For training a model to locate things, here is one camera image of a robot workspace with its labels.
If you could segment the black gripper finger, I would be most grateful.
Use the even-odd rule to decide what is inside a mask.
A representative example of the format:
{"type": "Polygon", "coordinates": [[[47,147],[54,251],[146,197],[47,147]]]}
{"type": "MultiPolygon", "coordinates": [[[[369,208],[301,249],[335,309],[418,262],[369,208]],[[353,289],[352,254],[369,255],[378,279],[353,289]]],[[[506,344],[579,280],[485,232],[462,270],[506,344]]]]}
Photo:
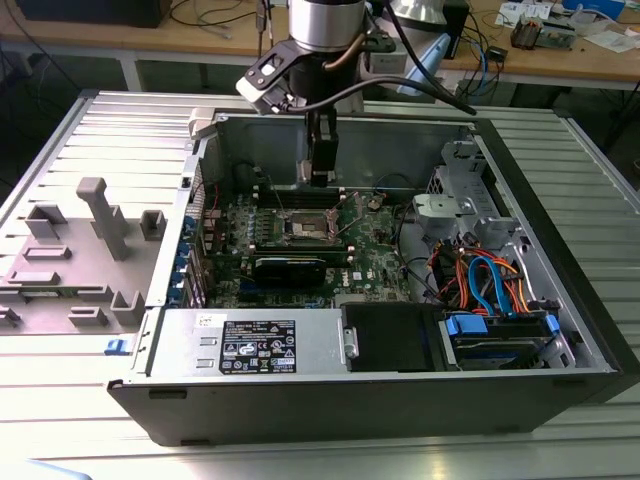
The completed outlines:
{"type": "Polygon", "coordinates": [[[334,171],[338,150],[336,112],[309,112],[305,114],[309,183],[313,187],[326,187],[329,174],[334,171]]]}

